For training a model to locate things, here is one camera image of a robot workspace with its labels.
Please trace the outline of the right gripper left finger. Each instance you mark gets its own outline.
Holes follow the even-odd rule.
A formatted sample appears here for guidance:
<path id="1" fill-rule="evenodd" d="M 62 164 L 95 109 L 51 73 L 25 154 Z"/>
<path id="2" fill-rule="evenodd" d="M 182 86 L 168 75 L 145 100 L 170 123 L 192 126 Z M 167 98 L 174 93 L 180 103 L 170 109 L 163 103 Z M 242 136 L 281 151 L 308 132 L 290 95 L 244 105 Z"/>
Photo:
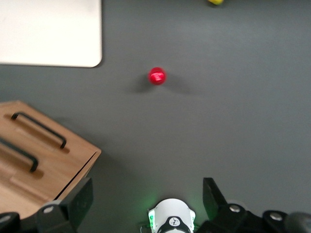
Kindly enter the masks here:
<path id="1" fill-rule="evenodd" d="M 45 204 L 36 214 L 39 233 L 76 233 L 93 203 L 93 182 L 83 178 L 61 201 Z"/>

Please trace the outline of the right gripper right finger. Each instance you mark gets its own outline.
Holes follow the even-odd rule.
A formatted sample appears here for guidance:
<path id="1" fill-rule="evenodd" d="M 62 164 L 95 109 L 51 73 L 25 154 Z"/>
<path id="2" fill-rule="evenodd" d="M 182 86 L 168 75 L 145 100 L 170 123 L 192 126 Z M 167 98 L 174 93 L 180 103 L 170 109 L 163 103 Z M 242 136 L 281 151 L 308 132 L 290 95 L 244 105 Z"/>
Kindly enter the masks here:
<path id="1" fill-rule="evenodd" d="M 229 204 L 213 178 L 203 178 L 203 205 L 208 216 L 198 233 L 236 233 L 247 218 L 247 211 Z"/>

